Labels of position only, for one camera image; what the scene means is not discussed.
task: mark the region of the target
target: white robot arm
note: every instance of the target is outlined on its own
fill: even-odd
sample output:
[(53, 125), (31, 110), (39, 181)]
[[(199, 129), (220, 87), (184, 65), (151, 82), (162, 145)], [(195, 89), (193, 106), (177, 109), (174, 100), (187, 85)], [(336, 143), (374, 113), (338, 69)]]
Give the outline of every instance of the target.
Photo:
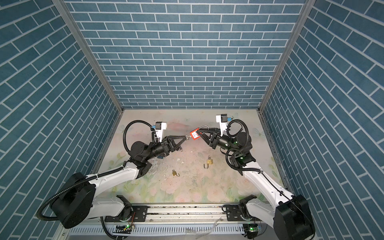
[[(274, 228), (279, 239), (297, 240), (314, 236), (315, 229), (307, 200), (301, 195), (295, 196), (263, 171), (250, 153), (251, 137), (245, 123), (239, 119), (230, 120), (226, 114), (217, 115), (216, 122), (220, 129), (198, 129), (197, 134), (213, 149), (219, 146), (227, 150), (227, 164), (252, 182), (270, 203), (268, 205), (253, 195), (248, 196), (238, 205), (241, 216), (244, 219), (256, 217), (263, 220)], [(229, 128), (235, 122), (241, 124), (242, 128), (231, 135)]]
[[(138, 122), (150, 127), (152, 142), (145, 144), (137, 141), (129, 149), (126, 144), (126, 133), (132, 124)], [(36, 217), (45, 221), (60, 220), (65, 228), (74, 227), (84, 219), (101, 216), (118, 216), (120, 221), (126, 221), (131, 217), (132, 205), (124, 196), (117, 195), (114, 198), (97, 196), (120, 183), (144, 176), (152, 166), (148, 162), (149, 159), (157, 156), (164, 157), (170, 152), (180, 150), (181, 144), (188, 140), (188, 136), (166, 136), (163, 138), (163, 130), (166, 127), (166, 122), (157, 122), (154, 126), (142, 120), (129, 123), (123, 133), (123, 145), (130, 158), (122, 166), (105, 172), (87, 176), (82, 173), (73, 174), (57, 194), (40, 206)], [(56, 217), (47, 217), (42, 214), (48, 205)]]

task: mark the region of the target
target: floral tablecloth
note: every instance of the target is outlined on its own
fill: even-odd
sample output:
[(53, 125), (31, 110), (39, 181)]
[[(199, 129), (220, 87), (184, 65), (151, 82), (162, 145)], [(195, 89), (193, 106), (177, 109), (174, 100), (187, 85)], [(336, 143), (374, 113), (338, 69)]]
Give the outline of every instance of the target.
[[(99, 172), (118, 167), (128, 160), (129, 155), (122, 144), (122, 133), (133, 120), (144, 120), (151, 124), (156, 121), (167, 122), (163, 136), (189, 135), (203, 125), (219, 128), (215, 116), (223, 113), (247, 124), (253, 145), (251, 154), (265, 172), (282, 184), (256, 110), (125, 110)], [(127, 133), (128, 147), (136, 141), (147, 144), (151, 141), (149, 127), (141, 123), (130, 127)], [(210, 148), (200, 138), (190, 138), (183, 143), (182, 149), (182, 152), (172, 152), (164, 159), (149, 160), (152, 167), (145, 176), (119, 184), (100, 196), (121, 194), (132, 203), (237, 202), (250, 194), (265, 199), (253, 184), (226, 164), (219, 148)], [(213, 164), (204, 169), (203, 164), (207, 163), (208, 156), (213, 159)], [(173, 170), (180, 176), (173, 176)]]

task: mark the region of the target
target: brass padlock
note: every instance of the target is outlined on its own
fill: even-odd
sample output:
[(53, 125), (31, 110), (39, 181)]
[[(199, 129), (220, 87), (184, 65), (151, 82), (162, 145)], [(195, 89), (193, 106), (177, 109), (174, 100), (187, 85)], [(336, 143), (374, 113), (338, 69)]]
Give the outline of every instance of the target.
[(177, 174), (177, 173), (175, 172), (175, 170), (172, 170), (172, 174), (173, 174), (173, 176), (176, 176), (176, 177), (179, 177), (179, 176), (180, 176), (180, 174)]
[(208, 156), (207, 164), (213, 164), (214, 161), (211, 159), (211, 156)]

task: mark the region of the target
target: blue brick wallpaper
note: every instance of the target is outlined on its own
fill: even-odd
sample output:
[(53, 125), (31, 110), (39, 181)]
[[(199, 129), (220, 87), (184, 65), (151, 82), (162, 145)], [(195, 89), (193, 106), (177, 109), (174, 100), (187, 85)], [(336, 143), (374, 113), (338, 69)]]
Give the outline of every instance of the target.
[(52, 238), (37, 208), (90, 172), (116, 117), (52, 2), (0, 1), (1, 240)]
[(66, 1), (126, 108), (257, 108), (305, 0)]
[(317, 0), (265, 108), (319, 239), (384, 239), (384, 2)]

